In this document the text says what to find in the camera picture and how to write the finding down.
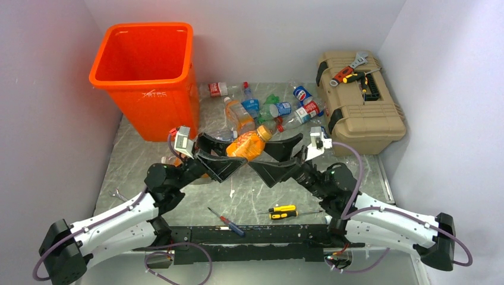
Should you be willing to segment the orange juice bottle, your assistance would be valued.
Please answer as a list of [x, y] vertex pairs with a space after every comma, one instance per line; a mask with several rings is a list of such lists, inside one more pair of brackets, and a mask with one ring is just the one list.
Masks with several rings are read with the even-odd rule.
[[261, 155], [266, 143], [273, 137], [272, 131], [266, 126], [259, 126], [254, 131], [240, 135], [226, 148], [228, 157], [243, 157], [248, 161]]

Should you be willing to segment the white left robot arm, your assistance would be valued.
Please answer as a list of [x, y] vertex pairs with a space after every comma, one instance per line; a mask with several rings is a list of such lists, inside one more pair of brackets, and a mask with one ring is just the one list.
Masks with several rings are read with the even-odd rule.
[[180, 164], [152, 164], [139, 194], [97, 216], [49, 226], [32, 271], [36, 281], [71, 284], [94, 265], [130, 249], [163, 249], [171, 241], [171, 229], [162, 217], [185, 197], [182, 189], [204, 175], [227, 180], [247, 164], [243, 157], [228, 157], [229, 144], [206, 133], [187, 139], [180, 149]]

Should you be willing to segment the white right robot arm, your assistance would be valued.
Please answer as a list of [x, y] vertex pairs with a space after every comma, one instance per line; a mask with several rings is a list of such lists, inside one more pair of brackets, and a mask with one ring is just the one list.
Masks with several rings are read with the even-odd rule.
[[357, 151], [347, 148], [358, 160], [354, 177], [344, 164], [333, 164], [324, 172], [312, 159], [321, 156], [336, 142], [319, 131], [310, 134], [311, 143], [282, 162], [251, 161], [250, 167], [268, 187], [293, 179], [319, 199], [319, 205], [331, 217], [327, 238], [334, 246], [367, 243], [402, 250], [440, 271], [452, 271], [456, 237], [452, 216], [440, 213], [426, 216], [381, 202], [360, 191], [363, 162]]

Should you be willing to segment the large orange label bottle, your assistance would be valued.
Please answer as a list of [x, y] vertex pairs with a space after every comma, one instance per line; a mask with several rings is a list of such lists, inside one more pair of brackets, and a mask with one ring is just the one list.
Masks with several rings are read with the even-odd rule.
[[239, 101], [225, 97], [223, 102], [225, 104], [226, 117], [231, 121], [238, 135], [255, 130], [256, 124], [254, 119]]

